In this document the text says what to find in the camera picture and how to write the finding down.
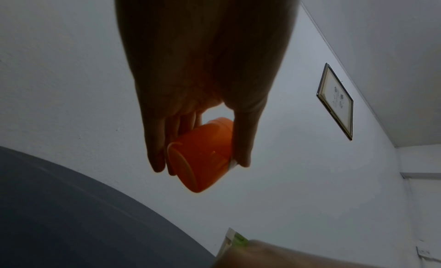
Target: person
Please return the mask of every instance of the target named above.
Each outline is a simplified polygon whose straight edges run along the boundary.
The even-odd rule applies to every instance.
[[[155,172],[165,147],[221,103],[234,111],[232,156],[250,166],[259,118],[300,0],[115,0],[118,27]],[[260,242],[230,249],[215,267],[366,267]]]

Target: orange container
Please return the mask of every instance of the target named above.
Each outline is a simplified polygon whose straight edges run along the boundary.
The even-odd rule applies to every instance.
[[[168,145],[171,167],[189,190],[206,190],[236,165],[231,159],[232,133],[233,121],[217,118]]]

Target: white ceiling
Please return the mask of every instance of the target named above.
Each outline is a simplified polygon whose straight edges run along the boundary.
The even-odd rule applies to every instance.
[[[302,2],[391,141],[441,143],[441,0]]]

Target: orange plastic jar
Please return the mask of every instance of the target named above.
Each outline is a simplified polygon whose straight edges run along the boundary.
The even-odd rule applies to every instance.
[[[206,190],[236,165],[231,159],[232,132],[233,121],[217,118],[168,145],[171,167],[189,190]]]

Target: picture frame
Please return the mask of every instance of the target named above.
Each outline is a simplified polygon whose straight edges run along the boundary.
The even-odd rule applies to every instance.
[[[317,97],[348,139],[352,141],[354,100],[328,63],[323,69]]]

